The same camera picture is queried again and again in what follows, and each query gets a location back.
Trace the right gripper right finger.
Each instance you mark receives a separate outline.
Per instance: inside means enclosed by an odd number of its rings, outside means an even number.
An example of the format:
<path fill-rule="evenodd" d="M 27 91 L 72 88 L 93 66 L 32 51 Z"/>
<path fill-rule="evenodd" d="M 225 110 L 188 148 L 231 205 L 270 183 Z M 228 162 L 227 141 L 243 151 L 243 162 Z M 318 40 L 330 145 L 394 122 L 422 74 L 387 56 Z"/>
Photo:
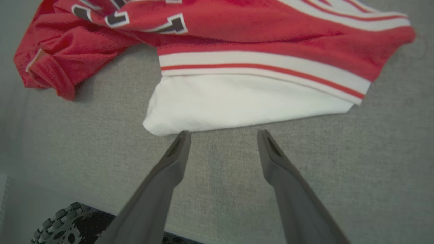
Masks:
<path fill-rule="evenodd" d="M 273 187 L 288 244 L 348 244 L 333 217 L 266 130 L 257 133 L 263 175 Z"/>

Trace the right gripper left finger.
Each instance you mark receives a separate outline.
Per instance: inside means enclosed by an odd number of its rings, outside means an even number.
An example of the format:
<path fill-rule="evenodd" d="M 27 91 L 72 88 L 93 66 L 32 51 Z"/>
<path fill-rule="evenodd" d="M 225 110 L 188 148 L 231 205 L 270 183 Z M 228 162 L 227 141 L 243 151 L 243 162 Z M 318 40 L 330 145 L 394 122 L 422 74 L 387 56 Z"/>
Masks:
<path fill-rule="evenodd" d="M 99 238 L 100 244 L 161 244 L 175 187 L 183 180 L 191 134 L 182 131 Z"/>

